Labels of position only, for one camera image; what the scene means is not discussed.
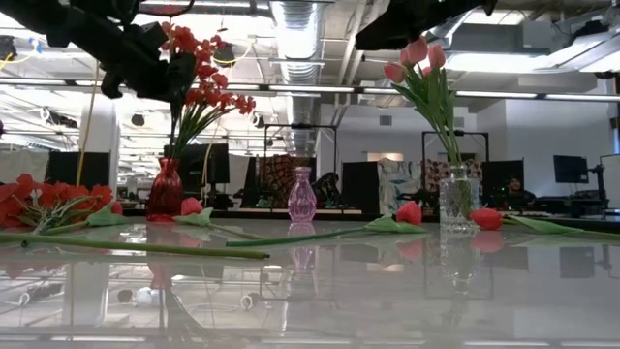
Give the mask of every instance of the red glass vase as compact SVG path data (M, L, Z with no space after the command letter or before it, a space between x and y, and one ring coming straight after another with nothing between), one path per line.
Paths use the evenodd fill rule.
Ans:
M178 159L159 159L161 170L153 180L146 203L146 220L149 222L172 222L181 214L183 184L178 176Z

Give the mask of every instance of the wall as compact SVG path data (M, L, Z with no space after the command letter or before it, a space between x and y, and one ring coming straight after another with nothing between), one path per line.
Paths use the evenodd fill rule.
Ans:
M480 111L476 115L476 126L478 131L488 133L490 160L506 160L508 157L506 101L499 101Z
M379 126L379 115L391 115L392 126ZM333 106L322 106L323 124L328 124L333 116ZM466 131L476 131L476 116L466 108L456 108L455 117L465 117ZM340 174L342 162L366 161L367 152L402 153L405 161L422 159L422 131L432 131L426 119L413 108L390 108L381 110L374 106L350 106L338 129L337 170ZM318 170L320 174L333 169L333 143L329 136L320 134L317 145ZM438 159L445 153L438 139L426 136L426 157ZM484 157L484 139L475 141L469 136L459 139L462 152L475 152Z
M605 94L601 84L591 91ZM524 158L525 187L542 195L569 195L575 188L555 183L553 155L584 156L588 167L613 152L606 103L515 101L506 102L507 159ZM597 189L596 176L578 190Z

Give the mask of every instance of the pink glass vase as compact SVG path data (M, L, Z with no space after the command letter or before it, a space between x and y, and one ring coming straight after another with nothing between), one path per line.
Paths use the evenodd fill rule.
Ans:
M172 222L181 214L183 185L178 176L178 159L159 159L161 171L153 180L146 203L146 220L149 222Z
M298 167L294 171L297 183L289 196L289 215L295 223L311 222L317 212L317 197L308 181L312 169Z

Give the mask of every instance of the reflective table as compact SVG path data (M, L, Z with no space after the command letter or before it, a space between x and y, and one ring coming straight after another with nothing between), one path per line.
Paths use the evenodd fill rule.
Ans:
M215 223L280 238L361 226ZM5 244L0 347L620 347L620 243L424 227L262 247L264 261ZM139 221L77 235L226 243L218 232Z

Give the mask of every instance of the glass vase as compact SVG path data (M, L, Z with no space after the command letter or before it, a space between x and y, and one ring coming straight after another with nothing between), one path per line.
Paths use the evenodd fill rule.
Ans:
M149 222L173 222L181 214L183 185L178 176L178 159L159 159L160 172L153 180L151 193L146 202L146 220Z
M297 182L289 195L289 215L294 223L311 222L317 212L317 197L308 181L312 169L298 167L294 171Z
M442 230L470 231L475 224L472 210L480 208L480 182L467 177L467 167L450 166L450 177L439 183L439 211Z

